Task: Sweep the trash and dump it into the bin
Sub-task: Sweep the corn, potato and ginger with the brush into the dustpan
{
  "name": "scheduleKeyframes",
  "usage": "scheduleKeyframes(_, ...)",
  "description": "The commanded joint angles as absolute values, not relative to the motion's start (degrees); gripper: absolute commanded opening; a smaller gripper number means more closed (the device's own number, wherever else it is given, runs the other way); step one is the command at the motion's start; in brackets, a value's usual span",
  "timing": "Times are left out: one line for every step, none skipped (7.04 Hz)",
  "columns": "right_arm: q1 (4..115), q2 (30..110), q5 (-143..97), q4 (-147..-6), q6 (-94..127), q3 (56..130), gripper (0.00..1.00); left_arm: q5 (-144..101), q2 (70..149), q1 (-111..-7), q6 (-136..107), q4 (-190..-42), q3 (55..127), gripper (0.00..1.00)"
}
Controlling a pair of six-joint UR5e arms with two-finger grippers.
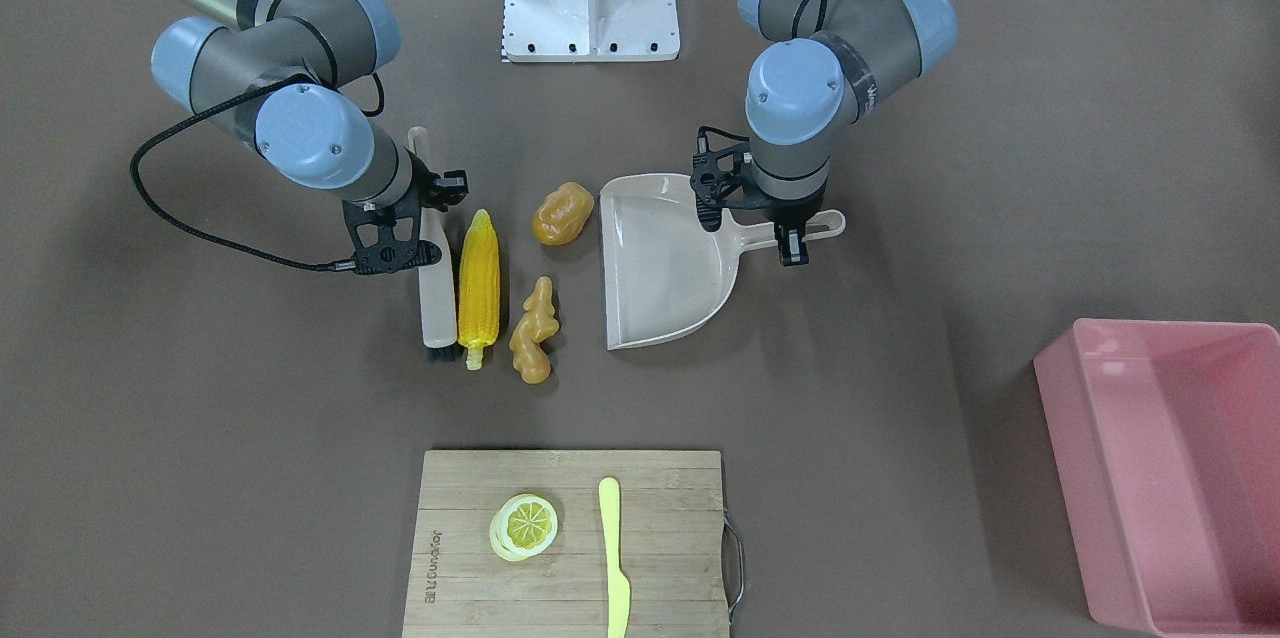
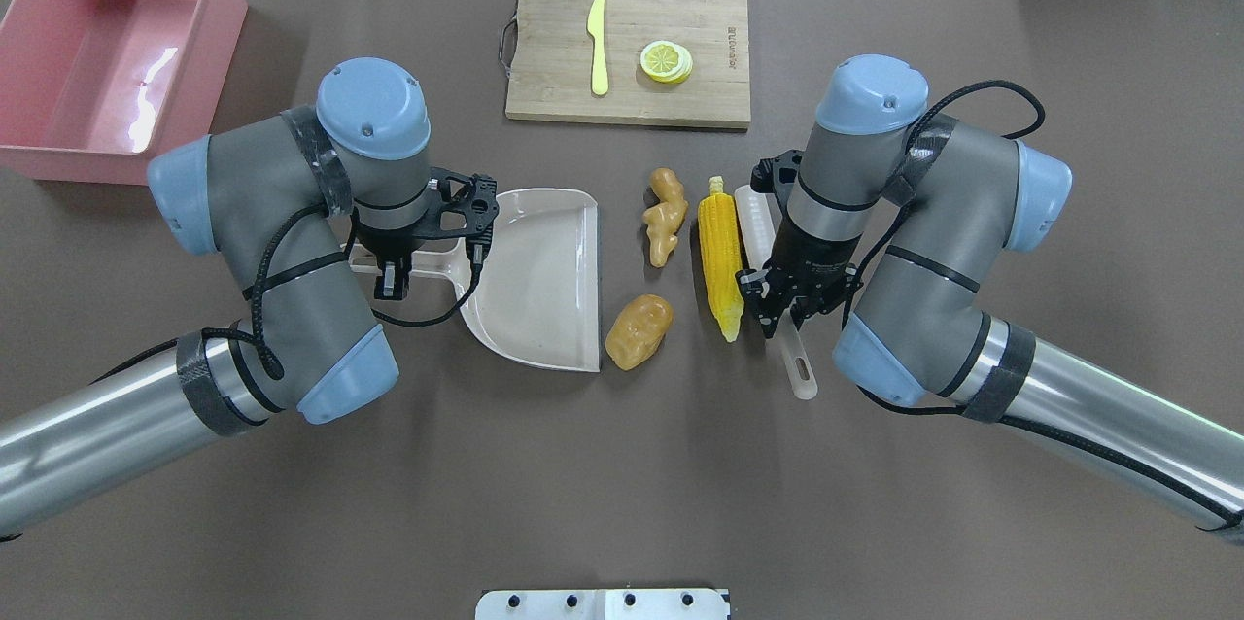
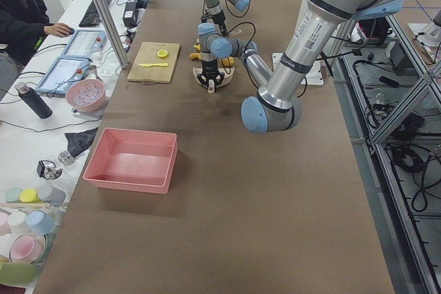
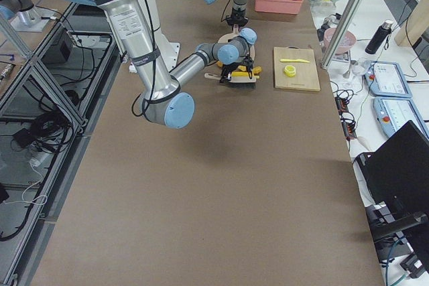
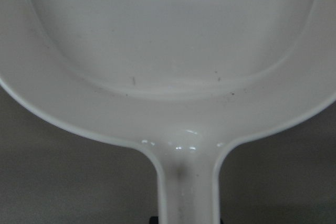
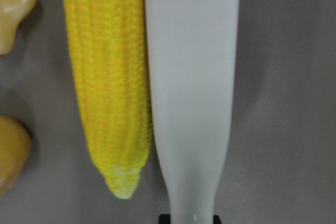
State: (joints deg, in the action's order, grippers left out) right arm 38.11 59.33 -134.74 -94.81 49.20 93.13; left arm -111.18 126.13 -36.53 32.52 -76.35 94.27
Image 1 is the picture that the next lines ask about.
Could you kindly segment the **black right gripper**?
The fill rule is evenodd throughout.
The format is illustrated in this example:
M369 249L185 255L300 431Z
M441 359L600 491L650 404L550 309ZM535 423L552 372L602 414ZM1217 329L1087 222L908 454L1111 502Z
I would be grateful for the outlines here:
M465 170L445 170L436 174L415 154L404 155L411 169L410 187L399 201L399 217L419 217L421 208L448 211L461 204L468 195L468 179Z

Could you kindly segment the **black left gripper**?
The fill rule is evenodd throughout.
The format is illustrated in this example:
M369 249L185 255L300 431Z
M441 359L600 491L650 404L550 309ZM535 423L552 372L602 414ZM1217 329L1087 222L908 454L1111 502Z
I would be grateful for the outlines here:
M774 196L765 191L762 181L756 182L756 192L762 199L758 211L773 227L774 243L780 252L780 265L806 265L809 256L804 225L822 209L826 197L826 183L799 199Z

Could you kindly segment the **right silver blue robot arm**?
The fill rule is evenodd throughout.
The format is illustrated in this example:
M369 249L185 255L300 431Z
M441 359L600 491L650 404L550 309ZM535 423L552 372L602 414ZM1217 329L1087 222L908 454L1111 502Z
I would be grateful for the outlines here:
M156 83L192 114L216 118L284 177L374 210L417 190L444 209L467 192L461 170L435 176L340 88L401 50L383 0L182 0L196 15L168 27L151 55Z

